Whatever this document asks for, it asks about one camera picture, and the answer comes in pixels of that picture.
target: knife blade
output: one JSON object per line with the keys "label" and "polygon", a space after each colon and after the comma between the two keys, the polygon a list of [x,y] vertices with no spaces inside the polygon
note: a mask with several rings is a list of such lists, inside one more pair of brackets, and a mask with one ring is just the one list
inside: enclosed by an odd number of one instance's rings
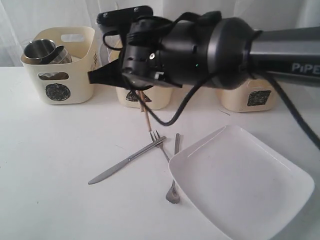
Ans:
{"label": "knife blade", "polygon": [[128,156],[126,159],[122,160],[121,162],[117,163],[116,165],[110,167],[109,169],[107,169],[106,171],[104,171],[103,173],[99,174],[98,176],[96,176],[95,178],[93,178],[92,180],[90,180],[88,182],[89,185],[92,184],[96,184],[99,183],[105,179],[107,179],[108,177],[110,177],[111,175],[115,174],[116,172],[118,172],[120,169],[124,168],[128,163],[130,163],[133,159],[139,157],[140,155],[144,154],[145,152],[149,151],[150,149],[152,149],[153,147],[155,147],[156,145],[158,145],[159,143],[162,143],[164,140],[166,140],[167,138],[165,136],[160,137],[158,140],[150,143],[149,145],[141,148],[139,151],[135,152],[134,154]]}

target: white backdrop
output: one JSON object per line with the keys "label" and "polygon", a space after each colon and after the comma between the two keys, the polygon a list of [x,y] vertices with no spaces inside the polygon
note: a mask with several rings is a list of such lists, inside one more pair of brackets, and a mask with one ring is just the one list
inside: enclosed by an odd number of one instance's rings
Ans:
{"label": "white backdrop", "polygon": [[241,17],[262,30],[320,25],[319,0],[0,0],[0,66],[21,66],[25,45],[51,27],[90,26],[101,42],[98,13],[139,5],[170,19],[186,11],[220,10],[223,17]]}

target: black wire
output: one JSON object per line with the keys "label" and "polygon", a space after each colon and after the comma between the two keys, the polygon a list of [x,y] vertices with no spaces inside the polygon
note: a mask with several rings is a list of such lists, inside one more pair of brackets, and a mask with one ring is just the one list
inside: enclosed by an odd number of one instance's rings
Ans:
{"label": "black wire", "polygon": [[109,36],[107,33],[103,34],[102,36],[102,41],[103,41],[103,44],[108,48],[108,49],[111,49],[111,50],[114,50],[114,51],[121,51],[122,50],[122,47],[114,47],[114,46],[110,46],[107,41],[106,41],[106,37]]}
{"label": "black wire", "polygon": [[303,119],[301,114],[296,109],[295,105],[292,103],[292,101],[289,99],[288,95],[285,93],[285,91],[282,89],[282,87],[276,82],[276,80],[267,72],[257,72],[257,74],[261,75],[263,78],[265,78],[272,87],[276,90],[276,92],[279,94],[280,98],[286,105],[286,107],[289,109],[290,113],[292,114],[295,121],[298,123],[300,128],[305,132],[305,134],[309,137],[309,139],[314,143],[314,145],[320,150],[320,139],[318,135],[310,128],[310,126],[306,123],[306,121]]}
{"label": "black wire", "polygon": [[181,113],[185,109],[186,105],[188,104],[189,100],[192,98],[192,96],[198,91],[199,88],[201,88],[206,82],[208,82],[211,78],[213,78],[215,75],[217,75],[217,72],[210,73],[207,77],[204,79],[198,81],[192,88],[191,90],[187,93],[187,95],[184,97],[182,100],[180,106],[178,107],[177,111],[171,118],[171,120],[165,122],[162,121],[147,105],[142,99],[136,94],[136,91],[131,90],[132,94],[139,100],[139,102],[143,105],[143,107],[150,113],[150,115],[162,126],[171,126],[174,124],[178,118],[180,117]]}

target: wooden chopstick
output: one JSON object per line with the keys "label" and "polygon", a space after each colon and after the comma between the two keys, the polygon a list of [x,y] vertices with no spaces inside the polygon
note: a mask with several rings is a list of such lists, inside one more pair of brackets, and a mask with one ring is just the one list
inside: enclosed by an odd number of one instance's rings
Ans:
{"label": "wooden chopstick", "polygon": [[[143,102],[146,102],[143,91],[139,91],[139,96],[140,96],[140,98],[142,99]],[[144,108],[144,106],[142,106],[142,104],[140,104],[140,107],[141,107],[141,109],[142,109],[143,112],[144,112],[146,124],[147,124],[147,126],[148,126],[148,131],[151,132],[152,129],[151,129],[151,124],[150,124],[149,114],[148,114],[146,108]]]}

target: square plate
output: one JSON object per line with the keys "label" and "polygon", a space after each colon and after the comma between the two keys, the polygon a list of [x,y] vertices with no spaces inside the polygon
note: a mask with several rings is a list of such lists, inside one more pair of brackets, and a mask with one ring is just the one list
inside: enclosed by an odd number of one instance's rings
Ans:
{"label": "square plate", "polygon": [[233,240],[272,238],[315,187],[308,173],[236,125],[182,150],[169,169],[193,205]]}

